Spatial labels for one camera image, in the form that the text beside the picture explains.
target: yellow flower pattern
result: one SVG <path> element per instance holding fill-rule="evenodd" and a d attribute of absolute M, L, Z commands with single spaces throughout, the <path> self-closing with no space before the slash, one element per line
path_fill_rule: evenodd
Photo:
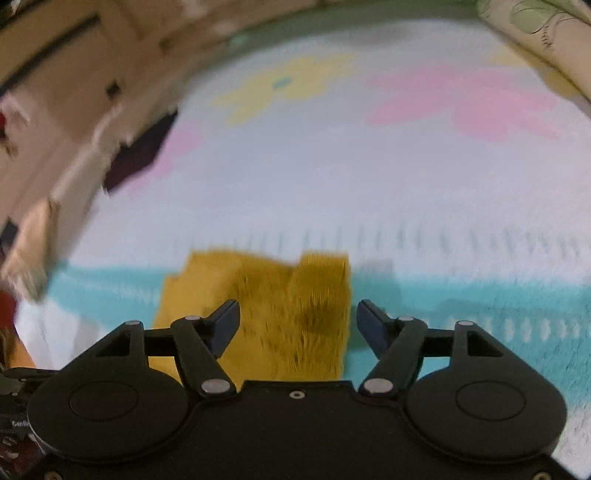
<path fill-rule="evenodd" d="M 251 76 L 213 104 L 232 108 L 228 122 L 240 125 L 263 113 L 278 98 L 296 101 L 321 95 L 330 82 L 351 74 L 351 60 L 350 54 L 296 57 Z"/>
<path fill-rule="evenodd" d="M 581 95 L 567 77 L 535 54 L 517 45 L 505 45 L 490 58 L 494 65 L 534 68 L 546 86 L 557 95 L 571 99 Z"/>

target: circular cover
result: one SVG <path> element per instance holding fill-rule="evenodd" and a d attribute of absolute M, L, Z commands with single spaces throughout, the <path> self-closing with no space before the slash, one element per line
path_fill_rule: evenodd
<path fill-rule="evenodd" d="M 566 421 L 564 400 L 541 377 L 513 380 L 440 370 L 409 390 L 405 409 L 428 440 L 455 456 L 511 461 L 551 451 Z"/>
<path fill-rule="evenodd" d="M 162 372 L 85 379 L 57 375 L 29 403 L 33 432 L 59 456 L 108 463 L 137 455 L 168 438 L 187 413 L 184 388 Z"/>

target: yellow cloth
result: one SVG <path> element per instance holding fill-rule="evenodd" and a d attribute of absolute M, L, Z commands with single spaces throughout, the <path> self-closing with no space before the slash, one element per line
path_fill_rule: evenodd
<path fill-rule="evenodd" d="M 230 251 L 194 252 L 167 277 L 155 328 L 240 303 L 241 324 L 219 360 L 237 387 L 244 380 L 337 380 L 349 334 L 346 257 L 305 254 L 297 265 Z M 178 379 L 172 358 L 150 365 Z"/>

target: yellow towel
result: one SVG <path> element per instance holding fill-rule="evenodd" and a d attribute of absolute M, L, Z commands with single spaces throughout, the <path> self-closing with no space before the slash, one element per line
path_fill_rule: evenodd
<path fill-rule="evenodd" d="M 237 387 L 244 380 L 337 380 L 349 333 L 346 257 L 305 254 L 297 265 L 231 251 L 194 252 L 167 277 L 155 328 L 240 303 L 241 325 L 220 359 Z M 174 360 L 150 358 L 178 379 Z"/>

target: red object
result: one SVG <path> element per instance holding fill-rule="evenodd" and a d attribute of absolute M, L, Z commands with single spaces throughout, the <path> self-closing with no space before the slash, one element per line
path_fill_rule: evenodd
<path fill-rule="evenodd" d="M 5 435 L 0 440 L 0 478 L 23 475 L 43 457 L 39 445 L 28 436 L 19 440 Z"/>
<path fill-rule="evenodd" d="M 0 291 L 0 328 L 11 328 L 14 325 L 16 309 L 16 300 L 8 293 Z"/>

